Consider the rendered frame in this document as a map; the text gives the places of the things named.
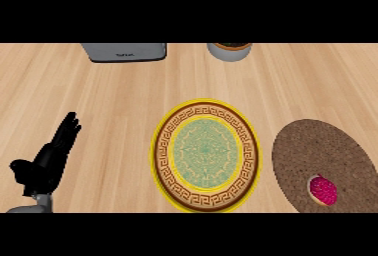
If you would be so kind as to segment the grey plant pot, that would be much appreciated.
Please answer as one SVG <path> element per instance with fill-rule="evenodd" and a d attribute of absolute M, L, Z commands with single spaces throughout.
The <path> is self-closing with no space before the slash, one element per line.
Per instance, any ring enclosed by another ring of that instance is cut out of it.
<path fill-rule="evenodd" d="M 222 61 L 235 62 L 241 61 L 250 54 L 251 43 L 208 43 L 207 48 L 211 55 Z"/>

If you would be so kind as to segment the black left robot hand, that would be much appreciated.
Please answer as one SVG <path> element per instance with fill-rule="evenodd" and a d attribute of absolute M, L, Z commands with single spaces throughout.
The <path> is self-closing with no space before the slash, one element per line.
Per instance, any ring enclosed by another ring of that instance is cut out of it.
<path fill-rule="evenodd" d="M 52 141 L 41 147 L 34 161 L 16 159 L 10 163 L 15 180 L 24 185 L 24 196 L 50 194 L 59 186 L 68 154 L 81 130 L 75 113 L 69 112 Z"/>

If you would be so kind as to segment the grey boxy appliance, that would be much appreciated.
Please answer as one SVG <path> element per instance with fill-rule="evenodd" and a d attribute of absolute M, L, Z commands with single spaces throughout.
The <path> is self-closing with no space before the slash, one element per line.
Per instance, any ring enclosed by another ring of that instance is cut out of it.
<path fill-rule="evenodd" d="M 167 56 L 165 43 L 83 43 L 81 46 L 95 63 L 155 61 Z"/>

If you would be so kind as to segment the purple sweet potato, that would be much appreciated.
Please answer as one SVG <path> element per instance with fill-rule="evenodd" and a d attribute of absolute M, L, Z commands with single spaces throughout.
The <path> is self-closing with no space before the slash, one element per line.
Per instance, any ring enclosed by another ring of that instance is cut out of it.
<path fill-rule="evenodd" d="M 307 193 L 319 205 L 331 206 L 337 203 L 337 186 L 320 174 L 309 178 Z"/>

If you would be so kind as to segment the brown round woven placemat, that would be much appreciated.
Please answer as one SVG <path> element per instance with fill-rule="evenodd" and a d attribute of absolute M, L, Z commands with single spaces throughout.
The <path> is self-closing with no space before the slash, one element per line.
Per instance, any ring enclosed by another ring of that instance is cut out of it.
<path fill-rule="evenodd" d="M 285 197 L 301 213 L 378 213 L 378 172 L 369 156 L 331 124 L 312 119 L 291 122 L 278 133 L 273 171 Z M 315 175 L 337 187 L 337 202 L 319 205 L 307 182 Z"/>

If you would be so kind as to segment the yellow patterned round plate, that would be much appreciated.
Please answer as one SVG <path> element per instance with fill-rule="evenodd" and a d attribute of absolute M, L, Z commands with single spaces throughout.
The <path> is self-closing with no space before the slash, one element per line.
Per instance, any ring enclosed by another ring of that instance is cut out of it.
<path fill-rule="evenodd" d="M 164 116 L 149 161 L 159 191 L 186 212 L 229 212 L 254 191 L 261 150 L 241 111 L 216 99 L 193 99 Z"/>

